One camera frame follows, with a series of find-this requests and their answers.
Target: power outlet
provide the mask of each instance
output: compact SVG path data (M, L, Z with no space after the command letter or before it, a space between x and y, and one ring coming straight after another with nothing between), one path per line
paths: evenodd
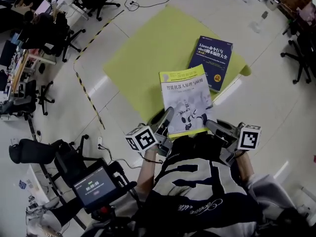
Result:
M98 137L98 145L97 145L98 150L101 150L99 149L99 145L102 145L102 142L103 142L102 137Z
M134 5L133 2L136 2L136 1L132 0L130 3L128 3L127 8L131 9L132 6Z

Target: computer monitor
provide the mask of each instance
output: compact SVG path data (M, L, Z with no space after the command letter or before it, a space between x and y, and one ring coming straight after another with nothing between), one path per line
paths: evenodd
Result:
M16 44L11 43L11 41L7 40L4 44L2 54L0 56L0 65L9 67L11 64L11 60L16 51Z
M35 14L40 15L41 13L46 13L48 10L50 11L51 4L47 2L46 0L43 0L39 7L36 9Z
M73 185L74 192L88 213L102 203L112 202L111 198L117 193L117 188L114 176L108 174L106 165L100 161L90 166L84 176Z

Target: chair armrest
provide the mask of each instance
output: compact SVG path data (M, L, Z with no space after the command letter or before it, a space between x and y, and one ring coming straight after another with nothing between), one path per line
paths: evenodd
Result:
M32 97L31 96L27 96L27 97L14 99L13 104L14 105L24 105L24 104L30 103L31 101L32 101Z
M60 156L60 154L58 152L56 153L56 159L58 160L58 162L59 162L61 168L63 169L64 173L67 174L68 169L67 169L63 159L61 158L61 156Z

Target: power strip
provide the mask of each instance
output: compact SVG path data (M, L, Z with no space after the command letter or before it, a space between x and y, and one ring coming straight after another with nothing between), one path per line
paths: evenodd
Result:
M103 142L102 137L98 137L98 144L97 144L97 149L98 150L102 150L102 149L99 149L99 145L102 145L102 142Z

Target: book cover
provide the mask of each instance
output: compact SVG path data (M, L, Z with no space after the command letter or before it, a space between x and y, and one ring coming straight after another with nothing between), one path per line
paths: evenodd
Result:
M203 65L195 68L159 73L165 110L173 107L168 126L169 137L207 131L203 122L212 115L212 100Z
M203 64L209 88L219 92L232 51L232 43L201 36L197 42L189 68Z

